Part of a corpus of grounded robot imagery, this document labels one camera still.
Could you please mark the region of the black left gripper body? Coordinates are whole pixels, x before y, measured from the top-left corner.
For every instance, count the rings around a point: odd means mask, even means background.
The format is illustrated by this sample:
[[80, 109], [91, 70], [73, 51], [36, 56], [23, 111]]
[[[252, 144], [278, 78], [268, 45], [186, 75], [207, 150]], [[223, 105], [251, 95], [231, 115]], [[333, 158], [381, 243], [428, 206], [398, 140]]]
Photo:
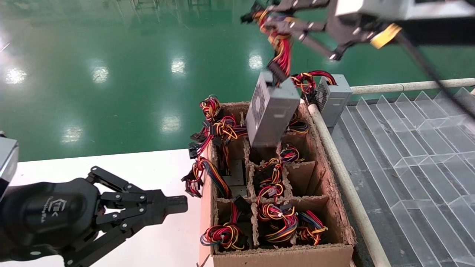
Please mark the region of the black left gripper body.
[[99, 190], [86, 179], [7, 188], [1, 200], [1, 261], [79, 250], [97, 237]]

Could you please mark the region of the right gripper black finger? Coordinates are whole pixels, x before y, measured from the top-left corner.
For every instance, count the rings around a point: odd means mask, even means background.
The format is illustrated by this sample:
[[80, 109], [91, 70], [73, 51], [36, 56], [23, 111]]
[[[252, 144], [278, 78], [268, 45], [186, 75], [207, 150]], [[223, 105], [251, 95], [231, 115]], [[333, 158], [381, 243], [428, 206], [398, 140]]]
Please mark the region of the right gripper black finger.
[[330, 32], [327, 31], [326, 23], [304, 22], [298, 19], [273, 19], [273, 29], [275, 29], [279, 35], [293, 37], [333, 61], [339, 61], [346, 50], [356, 44], [355, 40], [341, 41], [337, 40], [337, 37], [333, 37], [334, 41], [337, 42], [337, 46], [334, 49], [330, 49], [322, 42], [313, 38], [311, 33], [314, 32], [330, 34]]
[[282, 0], [273, 5], [273, 11], [299, 11], [327, 7], [330, 0]]

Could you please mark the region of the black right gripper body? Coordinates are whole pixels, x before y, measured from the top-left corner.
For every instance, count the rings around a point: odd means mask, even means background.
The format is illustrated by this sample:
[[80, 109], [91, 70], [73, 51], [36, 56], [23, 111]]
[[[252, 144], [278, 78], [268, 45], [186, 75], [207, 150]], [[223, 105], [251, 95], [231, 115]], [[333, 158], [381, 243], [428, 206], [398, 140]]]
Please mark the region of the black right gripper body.
[[326, 30], [337, 40], [365, 42], [385, 20], [398, 19], [400, 7], [328, 7]]

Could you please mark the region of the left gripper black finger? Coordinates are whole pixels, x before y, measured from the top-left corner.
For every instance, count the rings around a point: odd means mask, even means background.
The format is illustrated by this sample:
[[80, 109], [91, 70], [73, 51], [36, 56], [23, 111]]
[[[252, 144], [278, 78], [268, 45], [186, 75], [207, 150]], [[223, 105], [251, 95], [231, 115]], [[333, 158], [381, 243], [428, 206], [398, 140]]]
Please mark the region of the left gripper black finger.
[[98, 166], [91, 168], [88, 174], [88, 182], [101, 184], [111, 192], [104, 192], [100, 201], [106, 207], [138, 207], [152, 205], [154, 207], [187, 207], [186, 196], [165, 196], [159, 190], [143, 190], [134, 184], [112, 174]]
[[98, 216], [94, 231], [104, 235], [77, 251], [63, 254], [66, 267], [90, 267], [144, 227], [162, 224], [170, 214], [185, 213], [188, 205], [147, 205]]

